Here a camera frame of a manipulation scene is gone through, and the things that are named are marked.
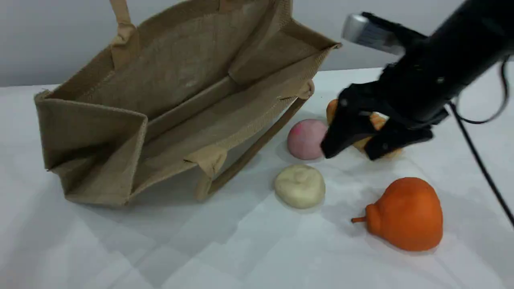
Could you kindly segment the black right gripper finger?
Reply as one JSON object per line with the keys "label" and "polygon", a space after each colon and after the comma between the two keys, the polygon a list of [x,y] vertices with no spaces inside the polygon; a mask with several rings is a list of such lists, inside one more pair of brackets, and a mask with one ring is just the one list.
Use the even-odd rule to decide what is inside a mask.
{"label": "black right gripper finger", "polygon": [[320,148],[326,159],[336,157],[355,142],[378,134],[370,119],[371,104],[365,98],[339,98],[330,106],[332,116]]}
{"label": "black right gripper finger", "polygon": [[433,137],[432,125],[411,129],[390,120],[369,139],[364,146],[364,152],[374,161],[407,146],[427,142]]}

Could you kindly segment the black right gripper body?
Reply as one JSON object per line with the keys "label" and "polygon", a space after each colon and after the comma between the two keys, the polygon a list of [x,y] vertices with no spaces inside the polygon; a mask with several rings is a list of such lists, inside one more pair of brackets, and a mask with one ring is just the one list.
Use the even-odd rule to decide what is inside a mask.
{"label": "black right gripper body", "polygon": [[340,122],[365,125],[380,112],[404,125],[426,125],[444,116],[444,105],[466,87],[466,58],[459,52],[409,52],[368,83],[339,95]]}

